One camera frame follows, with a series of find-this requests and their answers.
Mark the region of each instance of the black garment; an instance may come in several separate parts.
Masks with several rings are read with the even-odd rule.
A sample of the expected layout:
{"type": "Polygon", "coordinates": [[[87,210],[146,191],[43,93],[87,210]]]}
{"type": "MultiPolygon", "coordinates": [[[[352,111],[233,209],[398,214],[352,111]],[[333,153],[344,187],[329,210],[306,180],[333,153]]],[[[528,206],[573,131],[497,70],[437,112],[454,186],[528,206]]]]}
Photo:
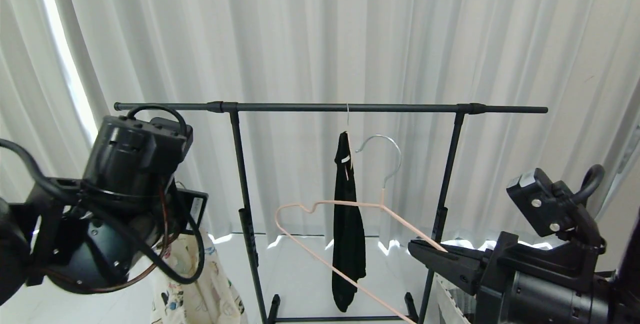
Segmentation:
{"type": "MultiPolygon", "coordinates": [[[[335,154],[338,170],[335,175],[337,201],[356,201],[356,182],[352,168],[347,132],[340,134],[338,151],[335,154]]],[[[333,209],[333,266],[357,282],[366,276],[364,226],[360,209],[336,204],[333,209]]],[[[358,288],[332,272],[331,289],[333,301],[341,312],[346,312],[354,301],[358,288]]]]}

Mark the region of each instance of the white curtain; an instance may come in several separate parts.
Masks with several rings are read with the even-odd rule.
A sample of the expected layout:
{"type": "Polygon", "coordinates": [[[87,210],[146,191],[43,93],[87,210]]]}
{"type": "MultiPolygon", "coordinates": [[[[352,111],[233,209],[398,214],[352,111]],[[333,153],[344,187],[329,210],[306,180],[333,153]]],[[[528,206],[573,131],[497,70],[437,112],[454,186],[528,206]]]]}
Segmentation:
{"type": "MultiPolygon", "coordinates": [[[[631,129],[623,118],[638,110],[640,0],[57,1],[77,19],[66,34],[86,49],[74,49],[74,59],[94,69],[84,85],[100,115],[115,101],[549,106],[546,115],[465,119],[445,239],[478,244],[507,230],[534,242],[505,193],[509,179],[542,167],[577,189],[591,164],[618,155],[612,143],[631,129]]],[[[178,176],[210,193],[209,230],[240,231],[228,115],[185,117],[195,142],[178,176]]],[[[242,113],[240,122],[254,228],[274,239],[275,208],[333,197],[346,115],[242,113]]],[[[404,163],[385,203],[430,231],[453,115],[352,113],[349,122],[355,146],[375,133],[398,142],[404,163]]],[[[379,201],[394,165],[382,141],[357,155],[358,198],[379,201]]],[[[288,212],[282,222],[292,233],[330,237],[331,216],[330,208],[288,212]]],[[[381,213],[364,210],[363,218],[383,242],[409,237],[381,213]]]]}
{"type": "MultiPolygon", "coordinates": [[[[60,58],[43,0],[0,0],[0,138],[25,147],[47,176],[78,178],[90,133],[60,58]]],[[[18,156],[0,149],[0,196],[22,202],[33,185],[18,156]]]]}

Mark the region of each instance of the hanger hook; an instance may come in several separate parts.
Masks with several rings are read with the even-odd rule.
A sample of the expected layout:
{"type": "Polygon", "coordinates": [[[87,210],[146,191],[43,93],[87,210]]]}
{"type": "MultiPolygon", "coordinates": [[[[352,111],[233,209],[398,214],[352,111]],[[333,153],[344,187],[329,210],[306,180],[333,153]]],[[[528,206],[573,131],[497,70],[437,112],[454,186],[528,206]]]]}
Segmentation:
{"type": "Polygon", "coordinates": [[[388,140],[389,142],[391,142],[395,146],[395,150],[398,151],[398,165],[396,165],[396,167],[393,170],[393,172],[387,174],[386,177],[384,177],[384,183],[382,183],[382,189],[384,189],[385,187],[387,187],[387,181],[389,179],[391,179],[393,176],[395,176],[395,174],[398,173],[398,171],[400,170],[400,166],[402,166],[402,151],[400,151],[400,147],[398,147],[398,143],[396,143],[395,140],[393,140],[393,138],[387,137],[386,135],[375,134],[375,135],[372,135],[371,137],[367,138],[366,140],[364,140],[364,142],[362,142],[362,145],[360,146],[360,148],[356,149],[356,153],[362,152],[362,150],[366,146],[367,142],[369,142],[371,140],[371,138],[375,138],[375,137],[381,137],[381,138],[384,138],[384,139],[388,140]]]}

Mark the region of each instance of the white basket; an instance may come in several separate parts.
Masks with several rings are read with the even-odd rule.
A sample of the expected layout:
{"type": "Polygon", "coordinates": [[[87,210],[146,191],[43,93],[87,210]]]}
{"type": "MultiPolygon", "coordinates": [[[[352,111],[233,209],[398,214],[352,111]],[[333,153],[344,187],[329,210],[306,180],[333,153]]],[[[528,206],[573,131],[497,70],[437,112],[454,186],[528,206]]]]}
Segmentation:
{"type": "Polygon", "coordinates": [[[436,274],[436,297],[442,324],[471,324],[463,315],[476,313],[474,297],[462,292],[450,281],[436,274]]]}

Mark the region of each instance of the clothing rack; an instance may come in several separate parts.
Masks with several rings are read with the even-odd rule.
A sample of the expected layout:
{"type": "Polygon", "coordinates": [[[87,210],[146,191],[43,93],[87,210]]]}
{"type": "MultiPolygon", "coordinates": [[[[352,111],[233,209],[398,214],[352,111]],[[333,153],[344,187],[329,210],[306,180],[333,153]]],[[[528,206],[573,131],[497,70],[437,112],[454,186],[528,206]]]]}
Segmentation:
{"type": "MultiPolygon", "coordinates": [[[[114,104],[115,110],[127,110],[135,108],[145,103],[119,103],[114,104]]],[[[235,144],[235,157],[240,175],[240,189],[242,190],[242,202],[244,208],[238,212],[242,223],[242,234],[246,253],[249,256],[249,266],[255,294],[258,299],[258,308],[262,324],[274,324],[276,322],[360,322],[360,321],[380,321],[380,320],[400,320],[396,316],[370,316],[370,317],[301,317],[301,318],[279,318],[278,308],[281,298],[274,295],[271,301],[269,315],[266,313],[265,298],[258,274],[258,250],[256,249],[256,236],[254,234],[253,219],[251,216],[251,204],[249,203],[249,186],[247,184],[247,169],[245,167],[245,156],[242,149],[242,139],[240,136],[240,117],[238,112],[402,112],[402,113],[455,113],[453,133],[446,156],[446,165],[442,186],[440,188],[436,217],[433,222],[432,239],[441,242],[444,224],[447,219],[447,208],[445,201],[449,190],[451,172],[458,148],[458,140],[462,129],[462,122],[465,115],[476,115],[483,113],[547,113],[548,108],[544,106],[488,106],[480,103],[462,103],[456,105],[409,105],[409,104],[347,104],[347,103],[238,103],[214,101],[208,103],[159,103],[174,110],[205,110],[214,113],[229,113],[231,128],[233,129],[233,143],[235,144]]],[[[424,285],[424,295],[420,306],[420,314],[416,313],[414,300],[410,293],[405,294],[404,302],[407,306],[407,317],[418,324],[425,322],[427,304],[431,293],[432,283],[434,283],[434,272],[429,271],[424,285]]]]}

